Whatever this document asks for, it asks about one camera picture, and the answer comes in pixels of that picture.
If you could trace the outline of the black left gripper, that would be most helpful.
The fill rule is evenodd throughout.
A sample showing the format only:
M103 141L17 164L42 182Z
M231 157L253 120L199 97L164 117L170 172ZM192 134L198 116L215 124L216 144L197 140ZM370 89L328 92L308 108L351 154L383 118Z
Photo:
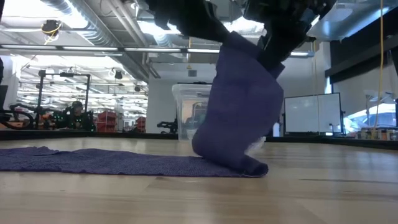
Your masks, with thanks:
M229 30L215 18L213 4L205 0L145 0L155 25L163 30L175 26L181 34L224 42Z

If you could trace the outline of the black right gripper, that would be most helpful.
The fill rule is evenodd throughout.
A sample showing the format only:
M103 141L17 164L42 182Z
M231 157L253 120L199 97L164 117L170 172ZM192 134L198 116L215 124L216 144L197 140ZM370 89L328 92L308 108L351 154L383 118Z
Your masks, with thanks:
M307 39L308 31L332 9L335 0L247 0L245 18L264 24L257 61L269 72Z

